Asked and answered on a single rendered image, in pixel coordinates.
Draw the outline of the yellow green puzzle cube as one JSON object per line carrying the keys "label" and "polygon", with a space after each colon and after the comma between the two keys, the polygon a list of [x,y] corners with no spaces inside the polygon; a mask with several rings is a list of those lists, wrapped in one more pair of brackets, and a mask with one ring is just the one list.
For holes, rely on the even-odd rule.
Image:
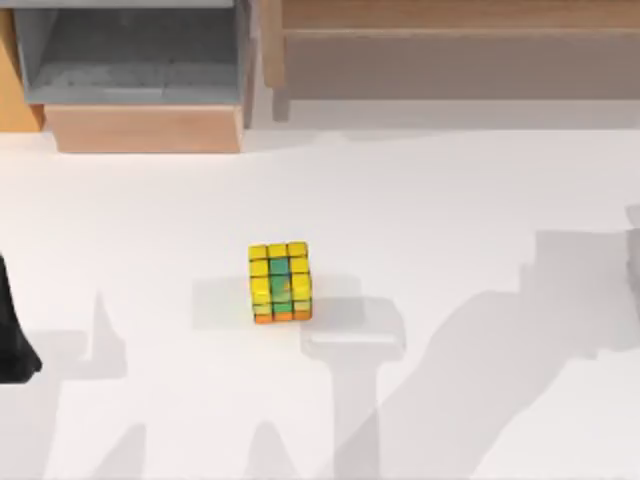
{"label": "yellow green puzzle cube", "polygon": [[312,318],[313,282],[306,242],[251,245],[248,261],[251,308],[256,324]]}

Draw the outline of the pale wooden drawer front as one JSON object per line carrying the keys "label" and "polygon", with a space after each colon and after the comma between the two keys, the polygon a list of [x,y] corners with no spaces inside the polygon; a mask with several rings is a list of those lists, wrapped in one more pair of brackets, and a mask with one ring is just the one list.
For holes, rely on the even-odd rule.
{"label": "pale wooden drawer front", "polygon": [[61,105],[44,107],[64,153],[238,153],[241,106]]}

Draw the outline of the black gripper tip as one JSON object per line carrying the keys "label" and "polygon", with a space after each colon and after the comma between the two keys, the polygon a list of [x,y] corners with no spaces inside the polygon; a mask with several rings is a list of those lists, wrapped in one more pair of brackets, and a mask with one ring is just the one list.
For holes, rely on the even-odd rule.
{"label": "black gripper tip", "polygon": [[0,384],[24,384],[42,370],[13,304],[4,257],[0,254]]}

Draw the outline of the wooden cupboard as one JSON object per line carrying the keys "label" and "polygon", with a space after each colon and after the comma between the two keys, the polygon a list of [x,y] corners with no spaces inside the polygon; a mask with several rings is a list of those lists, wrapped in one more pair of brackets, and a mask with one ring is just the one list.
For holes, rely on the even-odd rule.
{"label": "wooden cupboard", "polygon": [[0,133],[37,133],[44,121],[43,106],[24,99],[13,11],[0,8]]}

